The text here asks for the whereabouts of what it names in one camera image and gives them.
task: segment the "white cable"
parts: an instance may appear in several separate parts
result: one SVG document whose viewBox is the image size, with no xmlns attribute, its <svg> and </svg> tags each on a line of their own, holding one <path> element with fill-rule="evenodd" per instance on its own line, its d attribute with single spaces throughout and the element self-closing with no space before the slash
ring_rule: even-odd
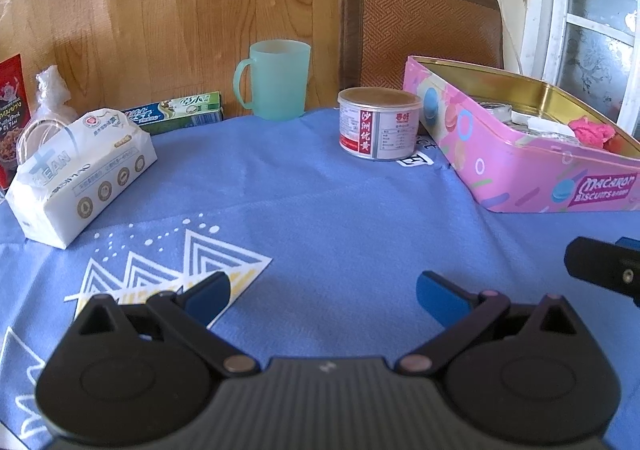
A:
<svg viewBox="0 0 640 450">
<path fill-rule="evenodd" d="M 504 33 L 507 35 L 508 41 L 511 44 L 511 48 L 513 49 L 513 52 L 515 54 L 516 62 L 518 62 L 518 73 L 523 74 L 522 63 L 520 62 L 520 53 L 518 52 L 518 49 L 516 49 L 516 44 L 513 41 L 513 37 L 509 32 L 509 27 L 507 26 L 507 22 L 504 19 L 504 9 L 503 9 L 504 4 L 502 3 L 502 0 L 498 0 L 498 6 L 500 6 L 500 17 L 502 18 L 502 26 L 504 29 Z"/>
</svg>

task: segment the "blue tablecloth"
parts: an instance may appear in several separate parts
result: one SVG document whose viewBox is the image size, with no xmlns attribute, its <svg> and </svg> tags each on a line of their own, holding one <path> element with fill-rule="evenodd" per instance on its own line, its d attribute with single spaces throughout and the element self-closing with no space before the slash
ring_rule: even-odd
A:
<svg viewBox="0 0 640 450">
<path fill-rule="evenodd" d="M 440 332 L 415 298 L 425 269 L 519 302 L 562 293 L 622 382 L 607 440 L 640 449 L 640 310 L 562 263 L 579 235 L 640 239 L 640 213 L 490 213 L 437 149 L 430 167 L 370 162 L 341 150 L 337 130 L 337 111 L 321 110 L 156 136 L 159 160 L 66 251 L 25 241 L 0 205 L 0 421 L 31 449 L 46 443 L 33 383 L 74 317 L 65 297 L 127 285 L 129 252 L 147 261 L 141 274 L 181 271 L 195 231 L 273 258 L 213 327 L 263 364 L 273 355 L 394 362 Z"/>
</svg>

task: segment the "tissue pack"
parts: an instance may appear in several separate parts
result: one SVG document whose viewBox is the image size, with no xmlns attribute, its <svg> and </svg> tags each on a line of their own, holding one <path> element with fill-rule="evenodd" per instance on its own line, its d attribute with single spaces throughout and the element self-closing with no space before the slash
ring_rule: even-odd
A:
<svg viewBox="0 0 640 450">
<path fill-rule="evenodd" d="M 6 200 L 28 239 L 65 249 L 156 159 L 127 116 L 95 110 L 18 167 Z"/>
</svg>

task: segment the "pink tin box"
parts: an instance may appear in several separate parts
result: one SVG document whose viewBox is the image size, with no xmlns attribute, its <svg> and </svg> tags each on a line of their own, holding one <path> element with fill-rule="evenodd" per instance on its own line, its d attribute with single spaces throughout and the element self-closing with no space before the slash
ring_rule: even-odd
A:
<svg viewBox="0 0 640 450">
<path fill-rule="evenodd" d="M 640 143 L 558 87 L 495 68 L 410 56 L 404 90 L 422 98 L 421 122 L 481 206 L 516 213 L 640 210 Z M 476 100 L 510 103 L 561 123 L 588 115 L 616 128 L 619 154 L 513 130 Z"/>
</svg>

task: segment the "cup handle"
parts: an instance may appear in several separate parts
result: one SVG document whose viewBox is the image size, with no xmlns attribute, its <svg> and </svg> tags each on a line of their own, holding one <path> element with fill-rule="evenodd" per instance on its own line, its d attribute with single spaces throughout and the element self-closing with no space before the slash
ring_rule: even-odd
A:
<svg viewBox="0 0 640 450">
<path fill-rule="evenodd" d="M 242 96 L 240 95 L 240 77 L 242 76 L 242 72 L 244 71 L 244 69 L 253 63 L 254 60 L 251 59 L 242 60 L 238 64 L 238 68 L 236 68 L 236 73 L 234 74 L 234 93 L 236 94 L 236 97 L 238 98 L 240 104 L 247 110 L 251 110 L 254 107 L 254 104 L 252 102 L 245 103 L 244 99 L 242 99 Z"/>
</svg>

